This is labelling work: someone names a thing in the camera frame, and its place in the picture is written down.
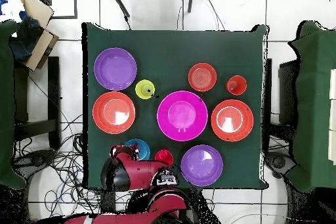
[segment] black cable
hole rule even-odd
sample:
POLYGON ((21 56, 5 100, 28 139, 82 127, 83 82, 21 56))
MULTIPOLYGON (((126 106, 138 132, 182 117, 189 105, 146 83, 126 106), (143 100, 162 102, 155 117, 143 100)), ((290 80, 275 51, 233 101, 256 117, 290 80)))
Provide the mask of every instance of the black cable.
POLYGON ((26 146, 24 146, 24 147, 22 148, 22 150, 21 150, 21 153, 22 153, 23 156, 24 156, 24 149, 25 149, 26 147, 28 147, 30 144, 33 143, 33 139, 32 139, 31 137, 29 137, 29 139, 30 139, 30 142, 29 142, 26 146))
POLYGON ((119 7, 120 7, 121 11, 123 12, 123 17, 124 17, 124 19, 125 19, 125 21, 126 21, 128 27, 129 27, 129 30, 131 31, 132 29, 131 29, 131 26, 129 25, 129 19, 128 19, 127 15, 125 14, 125 12, 123 11, 123 9, 121 8, 120 5, 119 5, 119 7))
POLYGON ((33 80, 33 78, 31 78, 29 75, 28 75, 28 77, 33 81, 33 83, 36 85, 36 87, 39 88, 39 90, 40 90, 40 91, 41 91, 41 92, 48 98, 48 101, 51 101, 51 102, 57 107, 57 109, 58 109, 58 110, 61 112, 61 114, 63 115, 64 119, 66 119, 66 122, 69 123, 68 119, 67 119, 66 116, 64 115, 63 111, 61 111, 61 109, 58 107, 58 105, 48 97, 48 95, 44 92, 44 90, 42 90, 42 89, 38 86, 38 84, 36 84, 36 82, 33 80))
POLYGON ((181 6, 181 8, 178 10, 176 30, 179 29, 179 18, 180 18, 180 12, 181 12, 181 9, 182 9, 182 6, 181 6))
POLYGON ((74 123, 76 121, 76 119, 72 120, 70 123, 67 123, 67 126, 62 130, 62 132, 65 131, 70 126, 71 123, 74 123))
POLYGON ((222 23, 222 20, 221 20, 221 18, 218 16, 218 14, 217 14, 217 12, 216 12, 216 10, 215 10, 215 8, 214 8, 212 2, 211 2, 210 0, 208 0, 208 1, 209 1, 209 3, 210 3, 211 7, 213 8, 213 11, 215 12, 216 17, 219 19, 220 23, 222 24, 223 30, 225 31, 225 28, 224 28, 224 25, 223 25, 223 23, 222 23))

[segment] pink plate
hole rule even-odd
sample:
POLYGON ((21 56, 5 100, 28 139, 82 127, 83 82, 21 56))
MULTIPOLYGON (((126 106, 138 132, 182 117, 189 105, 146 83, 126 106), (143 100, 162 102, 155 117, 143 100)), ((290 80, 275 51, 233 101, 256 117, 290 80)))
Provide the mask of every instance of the pink plate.
POLYGON ((172 140, 188 141, 207 125, 207 107, 199 96, 187 91, 167 95, 157 109, 157 123, 172 140))

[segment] white tile floor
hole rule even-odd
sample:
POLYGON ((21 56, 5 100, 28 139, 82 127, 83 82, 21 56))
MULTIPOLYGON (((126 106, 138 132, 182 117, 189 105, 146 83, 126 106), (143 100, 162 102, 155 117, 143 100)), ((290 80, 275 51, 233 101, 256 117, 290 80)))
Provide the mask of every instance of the white tile floor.
MULTIPOLYGON (((182 14, 177 24, 181 0, 122 0, 129 11, 133 30, 179 30, 182 29, 182 14)), ((281 63, 296 58, 287 44, 295 39, 297 27, 303 20, 317 20, 327 28, 336 26, 336 0, 211 0, 226 30, 249 31, 256 24, 267 24, 268 58, 273 59, 272 68, 272 112, 279 112, 278 67, 281 63)), ((184 0, 184 30, 215 30, 216 17, 208 0, 194 0, 192 12, 186 12, 188 0, 184 0)), ((51 20, 48 30, 60 37, 51 56, 60 57, 61 107, 66 120, 72 121, 82 114, 82 53, 81 23, 93 22, 103 28, 127 30, 122 12, 114 0, 77 0, 77 19, 51 20)), ((47 64, 30 76, 47 92, 47 64)), ((31 82, 29 84, 28 111, 31 121, 47 118, 47 98, 31 82)), ((272 121, 278 120, 272 115, 272 121)), ((74 132, 82 130, 83 118, 72 125, 74 132)), ((62 133, 67 137, 70 130, 62 133)), ((31 150, 48 148, 47 135, 34 137, 31 150)), ((71 150, 71 144, 63 150, 71 150)), ((273 178, 265 167, 266 190, 203 190, 203 194, 218 215, 222 224, 284 224, 287 213, 287 195, 282 180, 273 178)), ((48 217, 50 212, 44 205, 48 190, 57 189, 61 182, 53 169, 37 173, 30 185, 29 201, 31 217, 48 217)), ((127 193, 118 193, 117 208, 123 209, 129 198, 127 193)), ((61 204, 56 213, 70 214, 75 204, 61 204)))

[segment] black wire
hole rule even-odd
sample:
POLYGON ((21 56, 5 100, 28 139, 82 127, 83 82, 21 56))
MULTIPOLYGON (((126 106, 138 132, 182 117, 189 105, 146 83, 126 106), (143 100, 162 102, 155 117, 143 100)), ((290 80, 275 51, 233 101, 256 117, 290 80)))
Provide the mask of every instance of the black wire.
POLYGON ((75 204, 75 208, 73 209, 72 213, 75 212, 78 206, 81 206, 91 213, 94 213, 95 209, 100 209, 100 194, 98 193, 98 191, 84 189, 81 182, 77 178, 78 173, 80 171, 83 171, 83 166, 76 161, 77 158, 83 156, 81 151, 81 136, 81 133, 77 133, 75 135, 66 137, 62 141, 62 145, 70 138, 73 138, 73 148, 75 148, 77 152, 58 151, 55 155, 55 159, 51 164, 51 167, 56 170, 60 180, 63 182, 60 196, 57 196, 57 193, 54 192, 56 199, 52 202, 51 216, 54 215, 57 204, 69 203, 63 200, 63 196, 65 195, 70 195, 73 203, 75 204))
POLYGON ((123 11, 123 9, 121 8, 120 5, 119 5, 119 7, 120 7, 121 11, 123 12, 123 17, 124 17, 124 19, 125 19, 125 21, 126 21, 128 27, 129 27, 129 30, 131 31, 132 29, 131 29, 131 27, 130 27, 130 25, 129 25, 129 19, 128 19, 127 15, 125 14, 125 12, 123 11))
POLYGON ((67 126, 62 131, 65 131, 70 126, 71 123, 74 123, 76 121, 76 119, 72 120, 70 123, 67 123, 67 126))
POLYGON ((217 14, 217 12, 216 12, 216 10, 215 10, 215 8, 214 8, 212 2, 211 2, 210 0, 208 0, 208 1, 209 1, 209 3, 210 3, 211 7, 213 8, 213 11, 215 12, 216 17, 219 19, 220 23, 222 24, 223 30, 225 31, 225 28, 224 28, 224 25, 223 25, 223 23, 222 23, 222 20, 221 20, 221 18, 218 16, 218 14, 217 14))
POLYGON ((181 12, 181 9, 182 9, 182 6, 181 6, 181 8, 178 10, 176 30, 179 29, 179 18, 180 18, 180 12, 181 12))
POLYGON ((21 153, 22 153, 23 156, 24 156, 24 149, 25 149, 26 147, 28 147, 30 144, 32 144, 32 142, 33 142, 33 139, 32 139, 31 137, 29 137, 29 139, 30 139, 30 142, 29 142, 26 146, 24 146, 24 147, 22 148, 22 150, 21 150, 21 153))
MULTIPOLYGON (((84 200, 85 204, 80 204, 83 208, 85 208, 86 210, 90 210, 91 213, 93 213, 93 209, 96 209, 96 208, 99 208, 100 207, 100 202, 99 202, 99 205, 94 205, 94 204, 91 204, 88 199, 86 199, 83 195, 83 188, 81 190, 79 190, 79 187, 82 186, 82 184, 79 182, 79 180, 77 179, 77 173, 79 171, 79 169, 81 171, 83 171, 83 166, 80 166, 78 162, 75 161, 76 158, 78 158, 79 156, 83 156, 82 155, 82 152, 81 151, 78 151, 78 148, 76 149, 77 150, 77 153, 74 152, 74 148, 75 148, 75 141, 73 140, 73 145, 72 145, 72 152, 69 152, 67 153, 67 155, 65 155, 63 152, 60 151, 61 147, 64 145, 64 143, 66 141, 68 141, 69 139, 71 138, 74 138, 76 135, 79 135, 79 134, 73 134, 72 132, 72 129, 71 129, 71 123, 68 121, 68 119, 65 117, 63 111, 61 111, 61 109, 58 107, 58 105, 53 102, 49 97, 48 95, 38 86, 38 84, 36 84, 36 82, 30 77, 28 76, 33 82, 34 84, 37 86, 37 88, 39 88, 39 90, 41 90, 41 92, 48 98, 49 101, 51 101, 56 107, 57 109, 59 109, 59 111, 61 112, 61 114, 64 116, 66 122, 68 123, 67 127, 70 128, 70 131, 71 131, 71 135, 69 137, 66 137, 60 144, 58 150, 56 151, 56 154, 55 154, 55 157, 54 159, 52 160, 52 164, 50 165, 50 167, 52 167, 58 174, 60 180, 63 182, 63 188, 65 187, 65 185, 69 186, 70 189, 71 189, 71 193, 70 193, 70 196, 72 198, 72 200, 75 200, 75 197, 74 197, 74 192, 77 193, 77 206, 78 204, 80 203, 79 202, 79 199, 81 200, 84 200), (61 158, 61 161, 64 160, 64 165, 61 167, 61 168, 58 168, 55 166, 55 162, 56 162, 56 159, 57 158, 61 158), (70 159, 70 164, 68 166, 67 169, 64 169, 64 166, 66 164, 66 159, 69 158, 70 159), (66 172, 67 173, 67 176, 66 176, 66 180, 63 180, 62 176, 61 176, 61 172, 66 172)), ((62 194, 60 195, 60 197, 57 197, 57 193, 54 192, 55 196, 56 196, 56 199, 55 201, 52 203, 52 207, 53 207, 53 204, 55 205, 54 208, 52 209, 51 211, 51 215, 50 216, 53 216, 54 214, 54 211, 56 209, 56 206, 57 204, 59 203, 59 201, 62 199, 62 196, 67 193, 68 189, 65 190, 65 191, 62 191, 62 194)))
POLYGON ((48 98, 48 101, 51 101, 51 102, 57 107, 57 109, 58 109, 58 110, 61 112, 61 114, 63 115, 64 119, 66 119, 66 122, 69 123, 68 119, 67 119, 66 116, 64 115, 63 111, 61 111, 61 109, 58 107, 58 105, 48 97, 48 95, 44 92, 44 90, 42 90, 42 89, 38 86, 38 84, 36 84, 36 82, 33 80, 33 78, 31 78, 29 75, 28 75, 28 77, 33 81, 33 83, 36 85, 36 87, 39 88, 39 90, 40 90, 43 94, 45 94, 45 96, 48 98))

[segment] table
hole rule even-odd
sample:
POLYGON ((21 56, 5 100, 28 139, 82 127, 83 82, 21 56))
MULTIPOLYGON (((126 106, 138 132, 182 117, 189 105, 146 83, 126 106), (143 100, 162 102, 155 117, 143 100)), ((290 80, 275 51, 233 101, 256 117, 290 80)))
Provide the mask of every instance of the table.
MULTIPOLYGON (((150 159, 161 148, 168 148, 175 165, 180 165, 183 154, 192 146, 207 144, 216 148, 224 161, 222 175, 206 187, 214 189, 264 189, 266 183, 259 179, 261 151, 261 88, 263 82, 263 39, 266 26, 258 26, 252 32, 180 32, 180 31, 111 31, 83 23, 83 86, 84 86, 84 184, 91 189, 100 188, 100 172, 108 158, 110 147, 132 138, 146 141, 151 149, 150 159), (138 67, 133 84, 125 93, 135 104, 136 118, 127 131, 111 135, 101 131, 94 123, 92 108, 95 100, 108 92, 95 79, 93 67, 96 57, 110 47, 121 47, 135 58, 138 67), (188 83, 188 71, 198 62, 208 62, 217 71, 217 83, 205 93, 194 91, 188 83), (247 80, 247 91, 233 96, 225 89, 233 75, 247 80), (135 94, 135 85, 142 79, 152 81, 156 96, 144 101, 135 94), (208 109, 208 124, 197 138, 176 142, 159 129, 156 112, 160 102, 173 91, 186 90, 200 96, 208 109), (244 140, 227 143, 212 131, 212 110, 226 99, 245 102, 254 115, 254 127, 244 140)), ((190 185, 175 168, 180 188, 190 185)))
POLYGON ((336 188, 336 166, 328 160, 330 71, 336 68, 335 31, 306 21, 299 26, 291 45, 300 54, 300 72, 295 86, 297 127, 293 157, 298 163, 287 177, 296 189, 336 188))
POLYGON ((60 96, 58 57, 49 57, 48 65, 48 120, 28 122, 28 68, 15 64, 8 46, 12 33, 20 26, 12 20, 0 23, 0 185, 23 189, 25 180, 12 170, 13 144, 28 137, 49 134, 51 148, 60 147, 60 96))

